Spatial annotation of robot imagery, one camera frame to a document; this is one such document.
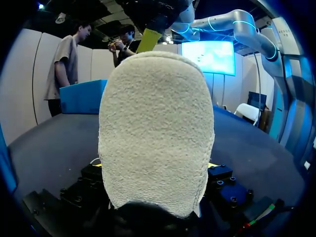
man's hand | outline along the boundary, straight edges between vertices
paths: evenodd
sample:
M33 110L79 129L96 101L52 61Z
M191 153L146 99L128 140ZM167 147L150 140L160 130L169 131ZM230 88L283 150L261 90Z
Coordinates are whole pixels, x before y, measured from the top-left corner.
M122 51L125 48L124 43L120 39L117 39L114 44L119 51Z
M59 61L55 63L55 74L60 87L69 86L69 81L66 73L64 62Z
M113 43L109 43L108 44L108 49L111 53L116 53L117 52L117 49L115 47L115 45Z

young man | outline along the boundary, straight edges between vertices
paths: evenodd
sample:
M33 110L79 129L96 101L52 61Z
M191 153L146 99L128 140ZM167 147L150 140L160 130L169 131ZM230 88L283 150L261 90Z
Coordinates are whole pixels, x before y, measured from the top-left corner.
M78 53L77 45L84 41L91 32L87 22L76 24L75 34L64 37L56 50L51 63L44 100L52 117L61 114L59 88L78 83Z
M136 54L140 41L135 41L135 27L133 25L122 25L119 37L109 43L109 51L113 54L114 66L117 67L125 58Z

blue plastic crate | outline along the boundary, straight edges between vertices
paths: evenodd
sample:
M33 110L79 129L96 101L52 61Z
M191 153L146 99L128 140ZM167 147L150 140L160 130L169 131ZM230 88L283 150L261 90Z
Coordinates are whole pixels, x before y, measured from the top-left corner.
M108 80L94 80L60 88L63 114L99 114Z

table surface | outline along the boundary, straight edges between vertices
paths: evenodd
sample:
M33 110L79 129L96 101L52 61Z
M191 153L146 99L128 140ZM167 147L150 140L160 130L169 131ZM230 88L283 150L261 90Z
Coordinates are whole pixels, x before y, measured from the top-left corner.
M211 162L225 163L254 201L264 196L296 205L305 182L293 156L268 134L241 118L214 107L215 143ZM47 189L56 197L80 177L80 170L98 157L98 115L58 115L38 125L9 146L18 178L15 197ZM289 214L276 217L266 232L279 229Z

terry cloth cover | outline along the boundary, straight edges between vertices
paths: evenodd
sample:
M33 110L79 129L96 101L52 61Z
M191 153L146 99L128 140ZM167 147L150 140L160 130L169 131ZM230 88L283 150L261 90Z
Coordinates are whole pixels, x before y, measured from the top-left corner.
M115 208L142 201L186 217L198 207L215 135L196 64L168 52L125 59L108 79L99 123L103 182Z

